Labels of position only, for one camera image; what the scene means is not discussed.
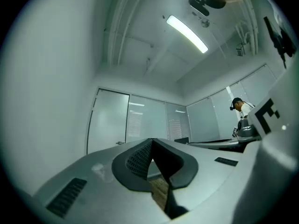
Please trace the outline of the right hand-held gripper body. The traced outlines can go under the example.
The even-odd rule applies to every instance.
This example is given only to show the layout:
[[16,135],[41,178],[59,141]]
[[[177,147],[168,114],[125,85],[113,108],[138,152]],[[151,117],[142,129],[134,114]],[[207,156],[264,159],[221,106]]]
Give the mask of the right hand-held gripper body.
[[240,142],[263,138],[271,132],[299,131],[299,58],[294,57],[266,97],[249,112],[247,126],[238,131]]

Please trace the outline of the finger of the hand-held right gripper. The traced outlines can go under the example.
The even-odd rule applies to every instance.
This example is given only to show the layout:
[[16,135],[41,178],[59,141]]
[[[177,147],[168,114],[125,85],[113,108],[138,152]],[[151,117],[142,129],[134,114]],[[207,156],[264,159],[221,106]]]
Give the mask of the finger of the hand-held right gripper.
[[208,142],[190,142],[189,146],[207,148],[207,149],[232,149],[241,147],[242,144],[239,143],[237,138],[226,139],[226,140],[216,140]]

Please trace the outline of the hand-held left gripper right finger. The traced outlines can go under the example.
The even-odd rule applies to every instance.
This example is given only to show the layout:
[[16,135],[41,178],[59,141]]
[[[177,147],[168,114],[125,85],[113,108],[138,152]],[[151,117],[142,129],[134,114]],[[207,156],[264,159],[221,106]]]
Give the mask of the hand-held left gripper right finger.
[[243,153],[212,150],[154,139],[186,155],[182,168],[170,180],[170,214],[152,213],[155,224],[232,224],[237,203],[253,169],[258,142]]

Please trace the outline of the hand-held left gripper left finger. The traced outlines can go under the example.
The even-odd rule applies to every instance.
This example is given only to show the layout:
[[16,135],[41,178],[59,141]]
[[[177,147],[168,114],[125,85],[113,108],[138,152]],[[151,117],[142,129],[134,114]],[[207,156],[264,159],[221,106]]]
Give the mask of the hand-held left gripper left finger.
[[170,218],[154,201],[150,192],[136,192],[124,187],[113,175],[113,159],[141,143],[140,140],[88,154],[50,178],[34,194],[47,207],[74,179],[85,180],[63,218],[67,224],[164,224]]

